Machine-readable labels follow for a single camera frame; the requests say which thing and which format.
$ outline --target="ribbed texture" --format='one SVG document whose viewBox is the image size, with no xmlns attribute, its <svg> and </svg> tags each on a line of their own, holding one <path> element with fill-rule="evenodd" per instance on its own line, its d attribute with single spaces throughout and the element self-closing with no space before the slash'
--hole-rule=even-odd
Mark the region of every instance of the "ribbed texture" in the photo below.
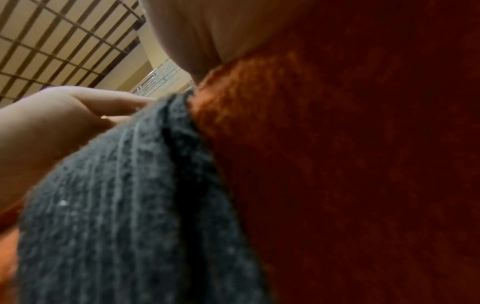
<svg viewBox="0 0 480 304">
<path fill-rule="evenodd" d="M 99 136 L 33 191 L 20 303 L 271 302 L 189 95 Z"/>
</svg>

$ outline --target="ceiling grid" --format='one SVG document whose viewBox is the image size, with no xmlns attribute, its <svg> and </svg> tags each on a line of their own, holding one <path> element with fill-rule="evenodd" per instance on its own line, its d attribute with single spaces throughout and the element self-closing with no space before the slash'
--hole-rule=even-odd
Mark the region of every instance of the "ceiling grid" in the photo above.
<svg viewBox="0 0 480 304">
<path fill-rule="evenodd" d="M 135 0 L 0 4 L 0 108 L 47 86 L 95 86 L 138 43 Z"/>
</svg>

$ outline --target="sweater sleeve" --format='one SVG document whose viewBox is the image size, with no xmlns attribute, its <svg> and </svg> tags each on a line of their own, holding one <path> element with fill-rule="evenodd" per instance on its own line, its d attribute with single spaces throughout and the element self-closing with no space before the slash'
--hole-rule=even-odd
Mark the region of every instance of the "sweater sleeve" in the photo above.
<svg viewBox="0 0 480 304">
<path fill-rule="evenodd" d="M 20 219 L 20 303 L 263 303 L 262 272 L 173 95 L 64 160 Z"/>
</svg>

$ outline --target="hand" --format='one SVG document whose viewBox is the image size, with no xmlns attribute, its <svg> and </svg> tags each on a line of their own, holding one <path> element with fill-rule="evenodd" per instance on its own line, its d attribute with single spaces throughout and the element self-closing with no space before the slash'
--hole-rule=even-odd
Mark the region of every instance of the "hand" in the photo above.
<svg viewBox="0 0 480 304">
<path fill-rule="evenodd" d="M 152 99 L 81 87 L 40 91 L 0 109 L 0 211 L 60 160 Z"/>
</svg>

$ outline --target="metal railing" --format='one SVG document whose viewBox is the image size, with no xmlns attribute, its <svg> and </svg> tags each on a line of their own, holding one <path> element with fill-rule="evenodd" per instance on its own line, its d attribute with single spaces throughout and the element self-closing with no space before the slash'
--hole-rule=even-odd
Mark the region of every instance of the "metal railing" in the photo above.
<svg viewBox="0 0 480 304">
<path fill-rule="evenodd" d="M 150 96 L 157 89 L 165 91 L 181 77 L 179 71 L 181 71 L 180 67 L 168 58 L 140 81 L 130 93 L 140 96 Z"/>
</svg>

